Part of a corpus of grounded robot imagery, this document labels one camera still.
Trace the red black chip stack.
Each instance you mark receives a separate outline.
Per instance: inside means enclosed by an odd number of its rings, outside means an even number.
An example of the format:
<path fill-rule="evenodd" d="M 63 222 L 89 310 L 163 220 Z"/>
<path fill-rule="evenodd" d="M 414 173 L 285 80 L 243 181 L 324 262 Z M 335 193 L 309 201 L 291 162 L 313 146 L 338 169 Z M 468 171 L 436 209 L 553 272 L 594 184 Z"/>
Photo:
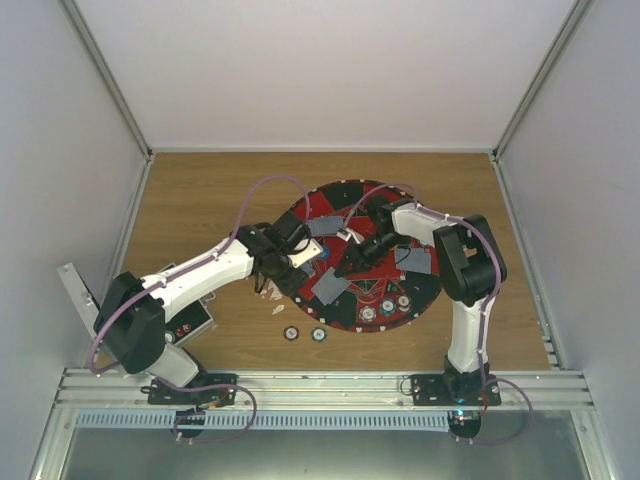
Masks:
<path fill-rule="evenodd" d="M 289 341 L 294 341 L 299 337 L 299 330 L 294 326 L 289 326 L 284 330 L 284 337 Z"/>

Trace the red chips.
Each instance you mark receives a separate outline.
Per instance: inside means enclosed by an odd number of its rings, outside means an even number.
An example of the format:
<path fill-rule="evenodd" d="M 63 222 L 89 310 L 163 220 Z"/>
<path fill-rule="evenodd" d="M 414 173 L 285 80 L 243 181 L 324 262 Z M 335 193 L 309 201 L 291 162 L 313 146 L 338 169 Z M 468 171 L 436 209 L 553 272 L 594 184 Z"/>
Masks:
<path fill-rule="evenodd" d="M 397 298 L 397 305 L 399 310 L 408 311 L 411 307 L 411 302 L 406 295 L 401 295 Z"/>

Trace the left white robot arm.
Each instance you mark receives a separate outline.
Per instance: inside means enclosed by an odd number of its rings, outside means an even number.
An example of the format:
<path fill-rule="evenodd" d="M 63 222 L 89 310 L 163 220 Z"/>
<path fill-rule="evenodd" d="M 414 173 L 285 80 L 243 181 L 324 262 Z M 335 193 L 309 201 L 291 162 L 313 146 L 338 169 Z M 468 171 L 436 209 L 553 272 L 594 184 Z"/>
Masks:
<path fill-rule="evenodd" d="M 292 296 L 308 279 L 303 265 L 321 253 L 307 224 L 286 212 L 275 224 L 240 226 L 212 249 L 159 273 L 122 273 L 99 309 L 91 349 L 107 348 L 114 366 L 154 376 L 181 402 L 196 403 L 205 395 L 206 371 L 166 340 L 167 323 L 206 295 L 251 276 Z"/>

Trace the dealt blue playing card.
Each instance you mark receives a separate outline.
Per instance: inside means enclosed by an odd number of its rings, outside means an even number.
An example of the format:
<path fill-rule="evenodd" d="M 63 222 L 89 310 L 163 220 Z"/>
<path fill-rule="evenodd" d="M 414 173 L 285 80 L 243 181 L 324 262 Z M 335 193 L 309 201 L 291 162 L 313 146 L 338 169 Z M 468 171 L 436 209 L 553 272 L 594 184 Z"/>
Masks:
<path fill-rule="evenodd" d="M 398 270 L 429 275 L 432 273 L 432 255 L 423 248 L 404 248 L 394 251 Z"/>

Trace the teal blue chip stack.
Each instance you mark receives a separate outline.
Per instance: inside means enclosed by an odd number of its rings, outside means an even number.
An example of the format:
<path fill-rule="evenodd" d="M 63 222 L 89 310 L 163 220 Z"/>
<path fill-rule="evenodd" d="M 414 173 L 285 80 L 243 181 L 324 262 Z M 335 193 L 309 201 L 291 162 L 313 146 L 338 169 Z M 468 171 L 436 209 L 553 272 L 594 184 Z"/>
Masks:
<path fill-rule="evenodd" d="M 327 338 L 327 331 L 322 327 L 316 327 L 312 330 L 311 338 L 315 342 L 324 342 Z"/>

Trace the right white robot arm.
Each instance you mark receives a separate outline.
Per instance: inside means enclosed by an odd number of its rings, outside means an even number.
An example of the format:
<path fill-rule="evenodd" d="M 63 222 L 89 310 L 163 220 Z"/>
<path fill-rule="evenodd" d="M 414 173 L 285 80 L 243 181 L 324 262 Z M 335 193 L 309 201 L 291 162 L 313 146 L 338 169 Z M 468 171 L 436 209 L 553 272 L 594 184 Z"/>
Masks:
<path fill-rule="evenodd" d="M 440 282 L 453 307 L 451 344 L 440 376 L 444 396 L 464 405 L 489 385 L 486 348 L 491 310 L 507 269 L 488 221 L 440 213 L 416 200 L 388 201 L 376 195 L 365 211 L 375 232 L 363 237 L 348 227 L 338 229 L 347 248 L 336 268 L 338 277 L 364 273 L 400 241 L 408 238 L 436 250 Z"/>

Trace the purple chips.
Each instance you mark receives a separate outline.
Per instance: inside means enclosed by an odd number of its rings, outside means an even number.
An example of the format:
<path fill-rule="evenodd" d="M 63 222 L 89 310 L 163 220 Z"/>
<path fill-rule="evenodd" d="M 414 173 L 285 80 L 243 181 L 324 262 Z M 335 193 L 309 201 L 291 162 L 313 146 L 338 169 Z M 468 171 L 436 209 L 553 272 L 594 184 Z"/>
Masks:
<path fill-rule="evenodd" d="M 376 321 L 377 310 L 371 305 L 365 305 L 359 310 L 359 322 L 363 324 L 372 324 Z"/>

